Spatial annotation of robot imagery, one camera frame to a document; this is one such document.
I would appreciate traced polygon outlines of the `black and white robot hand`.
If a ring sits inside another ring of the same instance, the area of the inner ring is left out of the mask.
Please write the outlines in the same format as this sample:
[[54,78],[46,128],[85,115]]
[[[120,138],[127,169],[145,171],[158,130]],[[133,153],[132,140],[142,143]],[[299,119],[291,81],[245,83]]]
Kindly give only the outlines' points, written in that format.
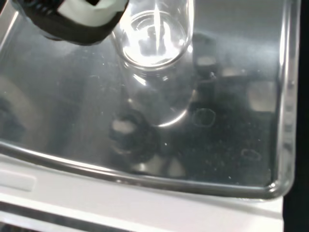
[[93,45],[122,18],[127,0],[14,0],[13,7],[50,40]]

